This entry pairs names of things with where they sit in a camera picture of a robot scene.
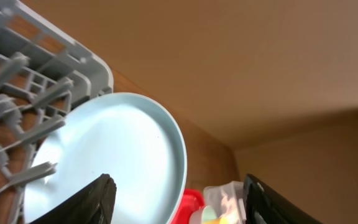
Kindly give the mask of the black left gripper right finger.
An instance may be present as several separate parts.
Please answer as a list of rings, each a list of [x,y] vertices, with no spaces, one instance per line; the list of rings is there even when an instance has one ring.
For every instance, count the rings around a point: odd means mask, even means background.
[[[246,224],[321,224],[252,174],[246,175],[243,200]]]

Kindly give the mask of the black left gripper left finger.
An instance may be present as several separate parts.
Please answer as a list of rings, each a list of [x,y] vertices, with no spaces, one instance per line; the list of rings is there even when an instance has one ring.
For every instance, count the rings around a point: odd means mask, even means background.
[[[101,174],[31,224],[110,224],[116,192],[113,178],[108,174]]]

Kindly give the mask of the large light blue plate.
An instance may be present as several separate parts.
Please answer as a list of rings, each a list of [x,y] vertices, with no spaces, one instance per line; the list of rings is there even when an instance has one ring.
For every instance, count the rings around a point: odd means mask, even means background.
[[[113,223],[169,223],[186,183],[180,128],[163,106],[135,93],[101,96],[70,112],[39,148],[34,164],[44,162],[56,171],[26,185],[27,223],[102,174],[117,186]]]

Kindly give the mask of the clear plastic waste bin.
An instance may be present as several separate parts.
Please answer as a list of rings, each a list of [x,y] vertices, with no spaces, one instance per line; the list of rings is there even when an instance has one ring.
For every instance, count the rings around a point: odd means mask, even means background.
[[[243,182],[232,181],[224,185],[205,187],[205,204],[213,207],[218,218],[225,218],[229,223],[243,224],[246,222],[243,185]]]

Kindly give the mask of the grey plastic dishwasher rack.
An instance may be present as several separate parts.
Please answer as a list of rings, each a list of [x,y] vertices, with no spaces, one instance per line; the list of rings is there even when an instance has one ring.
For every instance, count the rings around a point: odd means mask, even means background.
[[[23,2],[0,1],[0,223],[23,222],[25,186],[56,171],[34,164],[45,137],[113,83],[92,51]]]

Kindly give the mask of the yellow plastic cup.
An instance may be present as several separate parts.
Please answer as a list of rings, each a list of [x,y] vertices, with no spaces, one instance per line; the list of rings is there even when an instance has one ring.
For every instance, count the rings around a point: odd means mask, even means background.
[[[212,220],[206,220],[203,224],[237,224],[237,220],[232,220],[229,217],[219,217]]]

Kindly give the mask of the small green saucer plate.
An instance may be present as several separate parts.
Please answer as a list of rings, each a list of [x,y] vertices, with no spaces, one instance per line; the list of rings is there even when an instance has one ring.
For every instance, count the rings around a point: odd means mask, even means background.
[[[211,220],[217,219],[216,212],[213,207],[207,205],[199,208],[197,211],[193,212],[189,219],[189,224],[204,224]]]

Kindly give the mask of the red plastic serving tray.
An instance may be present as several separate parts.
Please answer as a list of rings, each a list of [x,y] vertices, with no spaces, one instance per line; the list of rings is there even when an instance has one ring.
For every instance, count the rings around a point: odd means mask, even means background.
[[[185,189],[179,207],[170,224],[189,224],[191,215],[204,206],[204,199],[200,191]]]

